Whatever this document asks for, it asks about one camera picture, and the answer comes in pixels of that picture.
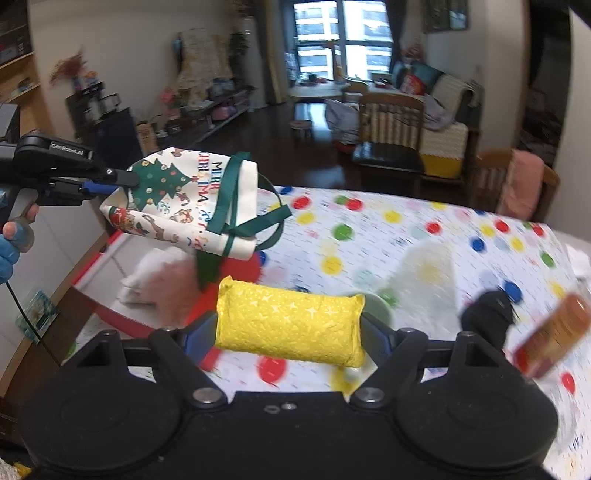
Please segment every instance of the yellow cushion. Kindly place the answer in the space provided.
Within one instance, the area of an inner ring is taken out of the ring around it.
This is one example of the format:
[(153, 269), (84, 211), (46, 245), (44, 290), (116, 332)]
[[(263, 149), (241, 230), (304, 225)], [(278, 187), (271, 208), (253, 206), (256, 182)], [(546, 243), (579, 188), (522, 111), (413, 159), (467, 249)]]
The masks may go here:
[(425, 175), (443, 179), (456, 179), (462, 172), (462, 160), (457, 158), (439, 157), (421, 153), (425, 165)]
[(365, 297), (327, 297), (226, 277), (217, 297), (216, 347), (361, 367)]

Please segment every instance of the christmas tree print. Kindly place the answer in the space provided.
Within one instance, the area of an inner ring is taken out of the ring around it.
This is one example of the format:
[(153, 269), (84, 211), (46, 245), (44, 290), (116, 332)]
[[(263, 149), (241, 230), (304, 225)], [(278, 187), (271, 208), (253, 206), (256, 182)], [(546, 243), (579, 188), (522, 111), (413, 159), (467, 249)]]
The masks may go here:
[(134, 203), (138, 210), (143, 210), (146, 205), (158, 205), (164, 195), (173, 198), (191, 181), (174, 164), (169, 167), (156, 160), (154, 163), (148, 160), (136, 163), (132, 171), (139, 176), (137, 187), (131, 189)]

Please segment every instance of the red dot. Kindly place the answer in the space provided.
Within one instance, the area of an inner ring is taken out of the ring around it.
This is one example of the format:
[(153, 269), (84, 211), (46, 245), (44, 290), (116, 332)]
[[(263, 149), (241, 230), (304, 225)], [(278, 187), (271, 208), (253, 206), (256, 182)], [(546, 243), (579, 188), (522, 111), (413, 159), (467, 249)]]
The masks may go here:
[(358, 200), (358, 199), (349, 199), (347, 201), (346, 207), (349, 210), (352, 210), (354, 212), (357, 212), (358, 210), (361, 210), (363, 208), (363, 202), (361, 200)]
[(439, 225), (437, 222), (426, 224), (425, 229), (432, 235), (439, 235), (441, 233), (441, 225)]
[(566, 373), (562, 375), (561, 380), (562, 384), (570, 392), (570, 394), (574, 395), (575, 386), (573, 376), (569, 373)]
[(509, 225), (507, 225), (503, 220), (497, 220), (495, 222), (495, 227), (498, 231), (503, 233), (508, 233), (511, 230)]
[(287, 362), (282, 358), (263, 356), (258, 362), (257, 370), (263, 382), (275, 385), (285, 375)]
[(310, 199), (308, 197), (298, 197), (293, 201), (291, 206), (296, 210), (301, 210), (302, 208), (310, 206)]
[(544, 236), (544, 230), (542, 230), (542, 227), (540, 225), (534, 225), (531, 229), (535, 232), (537, 236)]

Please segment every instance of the curtain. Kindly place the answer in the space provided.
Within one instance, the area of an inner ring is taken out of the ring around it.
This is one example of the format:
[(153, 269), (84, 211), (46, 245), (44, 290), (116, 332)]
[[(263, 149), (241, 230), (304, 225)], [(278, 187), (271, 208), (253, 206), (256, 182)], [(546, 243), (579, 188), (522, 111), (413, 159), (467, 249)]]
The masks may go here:
[(269, 105), (277, 105), (285, 101), (284, 91), (287, 85), (285, 66), (282, 65), (284, 39), (279, 3), (278, 0), (254, 0), (253, 5), (263, 60), (265, 97)]
[(388, 11), (388, 22), (392, 32), (392, 58), (390, 60), (390, 73), (394, 70), (394, 65), (400, 60), (400, 38), (404, 29), (406, 20), (407, 0), (384, 0), (386, 10)]

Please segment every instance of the brown bottle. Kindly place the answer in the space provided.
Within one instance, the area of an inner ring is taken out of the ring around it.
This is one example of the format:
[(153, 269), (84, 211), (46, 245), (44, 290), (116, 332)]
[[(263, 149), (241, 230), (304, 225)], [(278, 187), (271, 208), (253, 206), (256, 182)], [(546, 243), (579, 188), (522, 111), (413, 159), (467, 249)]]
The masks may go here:
[(543, 377), (591, 326), (589, 292), (569, 293), (548, 319), (516, 350), (515, 366), (529, 378)]

